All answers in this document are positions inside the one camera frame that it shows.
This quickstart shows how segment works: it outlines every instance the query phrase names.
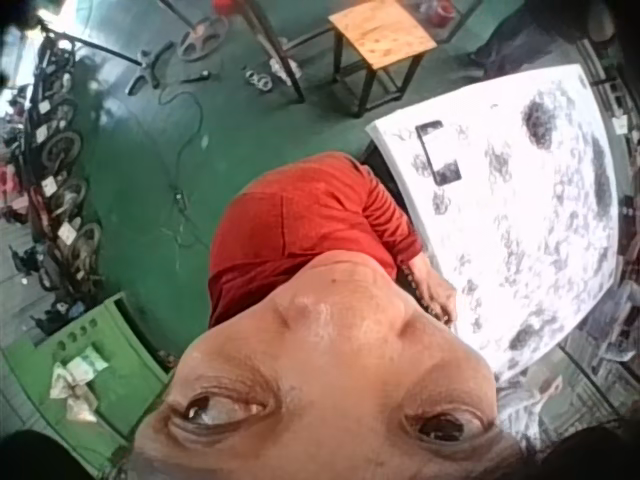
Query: green painted floor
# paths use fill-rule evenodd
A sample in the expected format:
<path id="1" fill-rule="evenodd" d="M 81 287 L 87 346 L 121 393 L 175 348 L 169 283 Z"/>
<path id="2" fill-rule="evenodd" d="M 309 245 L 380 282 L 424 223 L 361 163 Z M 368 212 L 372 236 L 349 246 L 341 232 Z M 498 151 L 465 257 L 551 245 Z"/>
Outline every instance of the green painted floor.
<path id="1" fill-rule="evenodd" d="M 194 20 L 209 11 L 206 0 L 174 0 Z M 280 36 L 295 38 L 322 26 L 345 0 L 300 2 L 262 0 Z M 244 67 L 267 71 L 265 55 L 240 18 L 231 22 L 219 51 L 195 64 L 168 55 L 158 73 L 169 87 L 145 87 L 135 97 L 124 90 L 135 68 L 94 54 L 78 62 L 75 94 L 82 112 L 75 127 L 85 146 L 80 174 L 90 184 L 88 216 L 102 223 L 100 269 L 109 290 L 124 290 L 135 306 L 138 327 L 159 349 L 180 354 L 207 325 L 208 243 L 225 205 L 244 185 L 267 170 L 325 150 L 358 155 L 368 139 L 364 127 L 399 107 L 441 95 L 470 81 L 457 56 L 478 46 L 517 1 L 487 0 L 450 45 L 423 62 L 401 103 L 367 114 L 345 115 L 339 89 L 328 83 L 331 41 L 327 36 L 297 50 L 308 102 L 298 105 L 282 84 L 261 94 L 244 80 Z M 185 28 L 154 0 L 78 0 L 77 25 L 83 36 L 135 54 L 178 39 Z M 219 78 L 185 87 L 183 76 L 203 69 Z M 173 201 L 175 185 L 189 198 L 185 222 Z"/>

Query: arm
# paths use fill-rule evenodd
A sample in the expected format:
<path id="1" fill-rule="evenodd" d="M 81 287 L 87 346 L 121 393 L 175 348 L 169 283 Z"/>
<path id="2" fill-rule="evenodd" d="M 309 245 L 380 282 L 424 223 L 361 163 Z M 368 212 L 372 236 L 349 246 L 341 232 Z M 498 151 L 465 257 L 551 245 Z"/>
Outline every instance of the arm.
<path id="1" fill-rule="evenodd" d="M 360 168 L 368 182 L 363 208 L 367 222 L 400 268 L 413 278 L 431 315 L 450 325 L 457 317 L 456 291 L 433 269 L 411 222 L 389 192 L 371 170 Z"/>

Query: stool leg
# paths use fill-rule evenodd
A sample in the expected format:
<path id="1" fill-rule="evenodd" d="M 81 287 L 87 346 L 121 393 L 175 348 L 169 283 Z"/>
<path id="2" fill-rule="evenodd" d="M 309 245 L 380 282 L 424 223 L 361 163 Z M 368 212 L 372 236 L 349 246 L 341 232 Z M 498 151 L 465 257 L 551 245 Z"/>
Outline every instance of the stool leg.
<path id="1" fill-rule="evenodd" d="M 305 98 L 304 98 L 304 93 L 302 93 L 302 87 L 300 87 L 298 78 L 296 77 L 295 73 L 293 72 L 293 69 L 291 68 L 291 65 L 289 64 L 289 58 L 287 57 L 287 54 L 284 51 L 284 48 L 282 48 L 282 44 L 280 43 L 280 40 L 278 39 L 278 36 L 276 35 L 276 32 L 274 31 L 273 26 L 269 21 L 269 18 L 262 10 L 262 7 L 256 0 L 240 0 L 239 4 L 244 10 L 245 19 L 249 15 L 253 17 L 251 19 L 252 21 L 248 22 L 249 27 L 252 29 L 256 27 L 258 30 L 262 31 L 261 33 L 266 38 L 266 41 L 269 44 L 270 48 L 276 54 L 277 60 L 280 62 L 280 65 L 282 65 L 282 68 L 284 69 L 284 73 L 289 78 L 289 81 L 291 82 L 291 86 L 293 87 L 296 94 L 298 95 L 298 101 L 300 103 L 304 103 Z"/>
<path id="2" fill-rule="evenodd" d="M 402 100 L 402 97 L 404 97 L 404 94 L 407 93 L 407 90 L 409 89 L 409 85 L 411 85 L 411 81 L 413 80 L 413 77 L 416 75 L 416 72 L 418 71 L 418 67 L 420 66 L 420 62 L 422 62 L 423 58 L 424 58 L 424 53 L 421 53 L 420 55 L 416 55 L 411 59 L 411 63 L 409 64 L 407 73 L 405 73 L 404 79 L 402 80 L 402 85 L 400 85 L 400 89 L 398 90 L 398 93 L 400 94 L 400 96 L 397 98 L 397 100 Z"/>
<path id="3" fill-rule="evenodd" d="M 333 43 L 333 83 L 338 81 L 338 74 L 342 65 L 342 49 L 344 48 L 344 37 L 338 30 L 334 32 L 335 41 Z"/>
<path id="4" fill-rule="evenodd" d="M 362 94 L 360 95 L 356 118 L 362 117 L 364 112 L 367 111 L 367 104 L 369 103 L 371 90 L 373 90 L 373 82 L 376 80 L 376 74 L 377 72 L 373 68 L 367 67 L 367 76 L 364 77 L 364 83 L 362 84 Z"/>

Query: eye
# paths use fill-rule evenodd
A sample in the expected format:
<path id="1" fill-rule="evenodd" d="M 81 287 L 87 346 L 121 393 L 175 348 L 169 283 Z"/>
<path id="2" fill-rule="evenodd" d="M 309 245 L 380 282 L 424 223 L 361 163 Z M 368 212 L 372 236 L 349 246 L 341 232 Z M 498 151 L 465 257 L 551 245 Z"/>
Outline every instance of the eye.
<path id="1" fill-rule="evenodd" d="M 465 411 L 414 418 L 411 423 L 422 438 L 445 443 L 470 440 L 482 435 L 485 430 L 477 416 Z"/>
<path id="2" fill-rule="evenodd" d="M 183 413 L 183 419 L 198 427 L 216 427 L 240 422 L 263 410 L 262 405 L 255 403 L 207 395 L 192 400 Z"/>

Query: shoe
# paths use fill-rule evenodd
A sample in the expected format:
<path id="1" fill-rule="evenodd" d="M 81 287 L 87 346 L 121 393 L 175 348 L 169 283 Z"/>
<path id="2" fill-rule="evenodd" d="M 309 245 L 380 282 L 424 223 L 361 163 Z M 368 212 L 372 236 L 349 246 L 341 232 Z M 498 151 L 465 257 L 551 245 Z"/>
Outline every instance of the shoe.
<path id="1" fill-rule="evenodd" d="M 481 68 L 485 68 L 485 62 L 483 62 L 482 60 L 480 60 L 478 58 L 478 56 L 476 55 L 476 52 L 471 52 L 467 54 L 467 60 L 472 63 L 473 65 L 475 65 L 476 67 L 481 67 Z"/>

